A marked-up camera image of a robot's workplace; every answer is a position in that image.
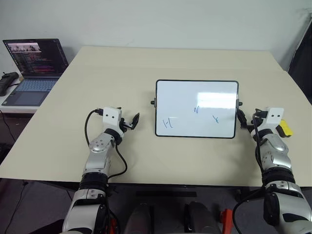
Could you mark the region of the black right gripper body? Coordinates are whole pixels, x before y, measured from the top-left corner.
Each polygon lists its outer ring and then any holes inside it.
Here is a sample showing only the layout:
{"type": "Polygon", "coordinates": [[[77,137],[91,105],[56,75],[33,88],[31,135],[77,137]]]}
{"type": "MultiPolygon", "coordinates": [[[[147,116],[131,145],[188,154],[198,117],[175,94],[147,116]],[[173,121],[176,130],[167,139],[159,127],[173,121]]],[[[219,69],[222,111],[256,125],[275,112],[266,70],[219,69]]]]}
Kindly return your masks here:
{"type": "Polygon", "coordinates": [[[254,123],[253,121],[251,121],[250,124],[243,124],[243,128],[246,129],[251,135],[255,135],[256,134],[256,128],[258,127],[258,125],[256,123],[254,123]]]}

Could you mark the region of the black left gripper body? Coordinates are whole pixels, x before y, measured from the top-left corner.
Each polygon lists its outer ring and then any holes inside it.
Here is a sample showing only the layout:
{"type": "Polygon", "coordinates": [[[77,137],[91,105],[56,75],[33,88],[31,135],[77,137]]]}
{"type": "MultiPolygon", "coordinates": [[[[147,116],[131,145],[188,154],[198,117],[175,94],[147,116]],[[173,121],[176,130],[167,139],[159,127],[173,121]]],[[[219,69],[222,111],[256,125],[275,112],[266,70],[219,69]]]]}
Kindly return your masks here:
{"type": "Polygon", "coordinates": [[[123,133],[127,132],[127,129],[133,129],[133,125],[131,123],[125,122],[125,119],[122,117],[119,122],[119,128],[123,133]]]}

